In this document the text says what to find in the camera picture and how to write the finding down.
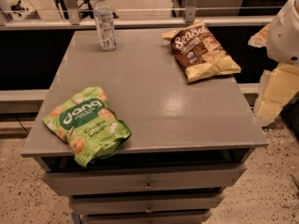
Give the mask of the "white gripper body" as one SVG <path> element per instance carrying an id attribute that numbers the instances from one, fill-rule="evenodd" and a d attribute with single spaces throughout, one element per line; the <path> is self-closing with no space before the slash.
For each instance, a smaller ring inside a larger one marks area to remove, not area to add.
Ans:
<path id="1" fill-rule="evenodd" d="M 267 55 L 278 63 L 299 64 L 299 0 L 288 0 L 270 23 Z"/>

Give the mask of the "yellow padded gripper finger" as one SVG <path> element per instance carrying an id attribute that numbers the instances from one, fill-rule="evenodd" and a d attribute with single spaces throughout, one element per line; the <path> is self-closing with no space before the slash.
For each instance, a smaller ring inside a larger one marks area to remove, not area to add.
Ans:
<path id="1" fill-rule="evenodd" d="M 269 24 L 265 25 L 265 27 L 249 39 L 248 44 L 255 48 L 266 47 L 269 28 Z"/>
<path id="2" fill-rule="evenodd" d="M 299 92 L 299 65 L 280 63 L 273 71 L 264 70 L 253 112 L 254 122 L 266 127 Z"/>

